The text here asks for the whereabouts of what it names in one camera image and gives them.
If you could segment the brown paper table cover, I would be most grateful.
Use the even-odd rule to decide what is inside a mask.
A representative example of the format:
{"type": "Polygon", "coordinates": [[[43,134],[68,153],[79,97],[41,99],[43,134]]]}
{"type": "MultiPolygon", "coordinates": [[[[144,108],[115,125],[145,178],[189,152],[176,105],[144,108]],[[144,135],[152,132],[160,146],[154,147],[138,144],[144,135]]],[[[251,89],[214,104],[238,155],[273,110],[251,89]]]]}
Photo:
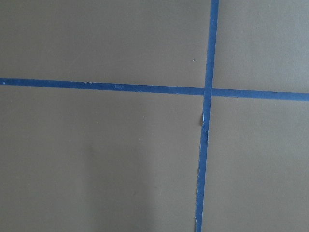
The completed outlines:
{"type": "Polygon", "coordinates": [[[3,0],[3,232],[306,232],[306,0],[3,0]]]}

